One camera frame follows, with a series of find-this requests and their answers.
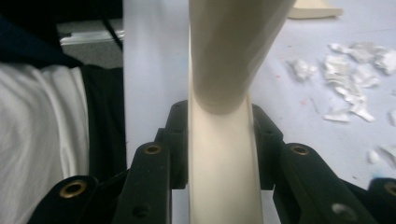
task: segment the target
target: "white table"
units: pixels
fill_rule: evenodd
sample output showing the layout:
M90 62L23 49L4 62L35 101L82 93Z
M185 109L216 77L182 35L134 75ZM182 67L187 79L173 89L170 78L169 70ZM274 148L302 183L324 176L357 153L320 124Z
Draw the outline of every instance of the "white table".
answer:
M373 177L396 178L384 162L369 164L367 152L396 145L396 127L388 112L396 108L396 76L380 76L378 88L364 90L376 122L352 116L348 124L324 120L342 101L320 74L298 82L287 60L301 58L319 66L329 43L372 41L396 49L395 0L332 0L344 9L339 18L287 20L269 51L253 85L251 98L272 118L285 142L311 146L335 173L366 188ZM164 127L172 104L188 99L187 0L124 1L125 105L128 164L141 144L153 141ZM270 193L264 193L264 219L277 223ZM188 193L174 191L173 223L188 223Z

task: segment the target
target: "cream plastic part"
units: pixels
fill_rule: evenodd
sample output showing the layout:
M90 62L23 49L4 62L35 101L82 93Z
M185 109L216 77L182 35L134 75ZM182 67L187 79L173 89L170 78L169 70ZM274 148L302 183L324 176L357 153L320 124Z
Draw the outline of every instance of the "cream plastic part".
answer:
M190 69L190 224L262 224L251 103L216 115L196 101Z
M333 7L327 0L297 0L291 9L289 18L314 19L341 16L343 9Z
M201 107L229 113L248 88L294 0L190 0L193 90Z

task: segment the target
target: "white fabric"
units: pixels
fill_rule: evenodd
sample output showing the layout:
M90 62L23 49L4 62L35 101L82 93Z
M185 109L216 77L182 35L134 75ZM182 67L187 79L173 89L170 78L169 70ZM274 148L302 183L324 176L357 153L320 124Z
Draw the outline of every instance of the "white fabric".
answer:
M0 223L26 223L59 181L88 173L78 68L0 63Z

